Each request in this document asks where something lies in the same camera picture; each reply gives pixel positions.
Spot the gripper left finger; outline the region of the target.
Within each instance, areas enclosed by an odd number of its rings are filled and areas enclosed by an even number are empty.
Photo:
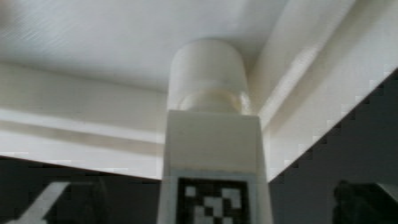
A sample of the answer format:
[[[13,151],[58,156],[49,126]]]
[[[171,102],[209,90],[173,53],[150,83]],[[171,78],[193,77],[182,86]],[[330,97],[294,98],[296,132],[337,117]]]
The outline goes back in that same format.
[[[29,206],[15,224],[49,224],[45,216],[70,186],[70,182],[52,182]]]

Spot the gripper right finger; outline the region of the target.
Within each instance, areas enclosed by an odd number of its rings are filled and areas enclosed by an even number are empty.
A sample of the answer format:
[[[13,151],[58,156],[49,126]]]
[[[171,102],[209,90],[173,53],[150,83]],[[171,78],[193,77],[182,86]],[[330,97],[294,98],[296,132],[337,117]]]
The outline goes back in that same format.
[[[342,180],[335,201],[333,224],[398,224],[398,185]]]

